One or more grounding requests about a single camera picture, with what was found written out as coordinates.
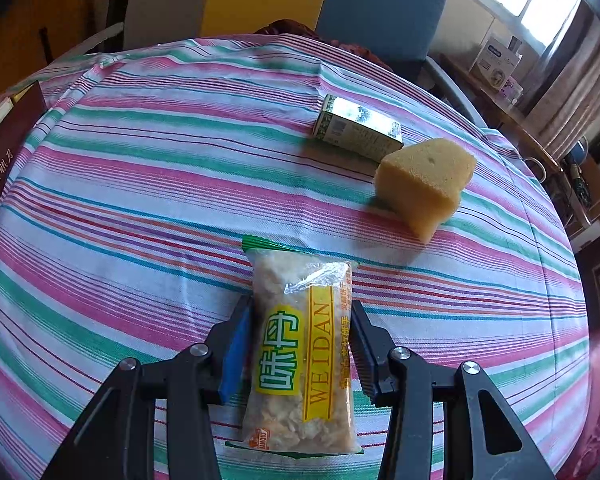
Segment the striped pastel bed sheet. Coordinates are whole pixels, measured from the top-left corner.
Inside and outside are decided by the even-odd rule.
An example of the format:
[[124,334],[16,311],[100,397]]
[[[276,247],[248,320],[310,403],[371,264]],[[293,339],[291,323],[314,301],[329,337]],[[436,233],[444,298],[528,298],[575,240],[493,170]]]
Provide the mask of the striped pastel bed sheet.
[[[568,237],[516,148],[426,91],[306,38],[189,39],[35,75],[48,106],[1,174],[0,466],[36,479],[110,370],[203,340],[248,292],[242,239],[356,262],[370,320],[424,359],[480,363],[547,463],[588,407],[588,320]],[[475,157],[419,244],[375,165],[317,141],[325,96]]]

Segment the white appliance box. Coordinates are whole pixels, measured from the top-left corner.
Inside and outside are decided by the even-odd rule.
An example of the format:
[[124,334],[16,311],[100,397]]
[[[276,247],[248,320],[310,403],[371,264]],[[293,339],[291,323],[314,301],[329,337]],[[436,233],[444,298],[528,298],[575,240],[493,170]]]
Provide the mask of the white appliance box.
[[471,64],[469,73],[488,88],[500,91],[520,60],[519,52],[509,50],[498,38],[490,36]]

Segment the dark red garment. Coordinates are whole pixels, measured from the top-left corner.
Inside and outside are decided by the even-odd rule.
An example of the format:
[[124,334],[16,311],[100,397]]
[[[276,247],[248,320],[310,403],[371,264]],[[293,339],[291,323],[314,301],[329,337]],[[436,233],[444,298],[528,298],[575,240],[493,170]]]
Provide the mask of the dark red garment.
[[259,28],[254,33],[256,35],[291,34],[294,36],[310,38],[312,40],[322,42],[323,44],[330,44],[333,47],[350,52],[359,58],[364,58],[364,60],[374,63],[385,70],[392,72],[392,68],[381,58],[378,58],[377,55],[374,55],[370,49],[366,49],[366,47],[359,46],[358,44],[345,44],[339,40],[323,38],[320,35],[317,35],[316,31],[312,28],[309,28],[309,26],[294,20],[277,20]]

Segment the small purple box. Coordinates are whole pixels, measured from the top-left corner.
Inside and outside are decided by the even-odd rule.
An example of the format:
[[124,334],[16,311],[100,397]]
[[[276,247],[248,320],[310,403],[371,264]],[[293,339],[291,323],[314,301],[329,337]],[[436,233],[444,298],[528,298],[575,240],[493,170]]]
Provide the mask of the small purple box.
[[512,105],[516,105],[519,102],[523,93],[524,89],[512,76],[509,76],[506,79],[502,85],[502,88],[500,89],[500,95]]

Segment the yellow green snack packet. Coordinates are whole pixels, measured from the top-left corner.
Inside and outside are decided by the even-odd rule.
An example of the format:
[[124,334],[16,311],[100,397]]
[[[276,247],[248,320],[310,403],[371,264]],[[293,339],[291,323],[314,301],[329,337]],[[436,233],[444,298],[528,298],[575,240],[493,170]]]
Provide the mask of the yellow green snack packet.
[[349,337],[354,262],[248,235],[257,327],[240,446],[291,455],[360,452]]

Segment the pink curtain right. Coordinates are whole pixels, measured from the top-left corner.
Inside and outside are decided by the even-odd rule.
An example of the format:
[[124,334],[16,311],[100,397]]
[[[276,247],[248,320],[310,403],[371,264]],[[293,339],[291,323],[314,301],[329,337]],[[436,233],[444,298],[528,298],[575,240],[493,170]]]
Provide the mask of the pink curtain right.
[[554,159],[567,155],[600,114],[600,19],[527,115],[532,136]]

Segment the large yellow sponge block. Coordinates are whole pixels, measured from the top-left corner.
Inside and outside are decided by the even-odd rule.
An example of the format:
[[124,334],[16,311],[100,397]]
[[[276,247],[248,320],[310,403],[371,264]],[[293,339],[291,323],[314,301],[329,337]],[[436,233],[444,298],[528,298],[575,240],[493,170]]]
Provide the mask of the large yellow sponge block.
[[385,156],[376,169],[375,194],[428,244],[460,206],[477,159],[457,143],[431,139]]

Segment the grey yellow blue chair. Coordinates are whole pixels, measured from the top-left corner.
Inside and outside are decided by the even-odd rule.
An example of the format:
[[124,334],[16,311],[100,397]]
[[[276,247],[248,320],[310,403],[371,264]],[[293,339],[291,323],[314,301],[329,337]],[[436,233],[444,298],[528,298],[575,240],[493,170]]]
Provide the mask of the grey yellow blue chair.
[[427,74],[443,96],[477,126],[484,120],[429,54],[446,0],[94,0],[104,18],[96,36],[76,50],[112,52],[202,36],[255,32],[294,20],[317,35],[370,49],[401,77]]

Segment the green white medicine box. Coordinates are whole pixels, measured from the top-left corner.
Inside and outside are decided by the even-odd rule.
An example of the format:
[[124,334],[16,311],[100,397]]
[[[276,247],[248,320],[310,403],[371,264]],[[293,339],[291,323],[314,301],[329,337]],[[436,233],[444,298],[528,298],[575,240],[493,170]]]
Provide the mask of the green white medicine box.
[[403,148],[400,122],[332,94],[325,96],[312,133],[316,140],[374,162]]

